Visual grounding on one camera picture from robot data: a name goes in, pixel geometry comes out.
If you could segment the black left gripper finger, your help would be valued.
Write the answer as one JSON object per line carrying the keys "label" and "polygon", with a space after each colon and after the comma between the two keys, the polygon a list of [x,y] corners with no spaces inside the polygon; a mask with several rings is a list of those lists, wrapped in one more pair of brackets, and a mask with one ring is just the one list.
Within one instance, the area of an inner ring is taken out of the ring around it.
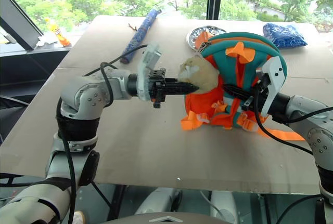
{"label": "black left gripper finger", "polygon": [[190,89],[198,89],[199,87],[191,84],[189,82],[181,82],[178,81],[177,78],[166,78],[165,79],[166,85],[169,88],[190,88]]}
{"label": "black left gripper finger", "polygon": [[192,87],[171,87],[165,90],[166,95],[187,95],[195,92]]}

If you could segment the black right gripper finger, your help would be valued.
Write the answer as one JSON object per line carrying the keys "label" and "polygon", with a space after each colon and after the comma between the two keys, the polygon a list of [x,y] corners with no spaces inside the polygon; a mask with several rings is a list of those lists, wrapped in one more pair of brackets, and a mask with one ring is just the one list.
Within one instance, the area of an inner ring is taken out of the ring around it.
{"label": "black right gripper finger", "polygon": [[224,84],[223,90],[230,96],[240,99],[243,102],[254,102],[254,95],[251,92],[243,90],[241,87],[232,84]]}

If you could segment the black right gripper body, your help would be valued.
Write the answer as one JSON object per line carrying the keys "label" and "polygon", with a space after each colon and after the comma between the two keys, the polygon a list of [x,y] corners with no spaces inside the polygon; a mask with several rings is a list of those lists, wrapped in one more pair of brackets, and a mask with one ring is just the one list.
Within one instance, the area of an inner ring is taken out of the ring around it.
{"label": "black right gripper body", "polygon": [[254,96],[255,92],[259,91],[258,96],[258,109],[261,112],[264,103],[267,100],[268,95],[268,85],[270,83],[270,79],[268,74],[264,74],[260,80],[258,80],[248,92],[246,92],[246,98],[244,100],[243,105],[241,106],[241,109],[244,111],[254,111]]}

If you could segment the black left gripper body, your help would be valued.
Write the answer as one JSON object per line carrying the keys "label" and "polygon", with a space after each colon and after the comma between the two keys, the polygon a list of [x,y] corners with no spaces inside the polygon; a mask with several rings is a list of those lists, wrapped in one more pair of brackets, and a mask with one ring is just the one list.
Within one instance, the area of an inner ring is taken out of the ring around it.
{"label": "black left gripper body", "polygon": [[166,70],[151,70],[148,75],[148,89],[150,100],[153,102],[153,107],[161,108],[161,103],[165,101],[165,73]]}

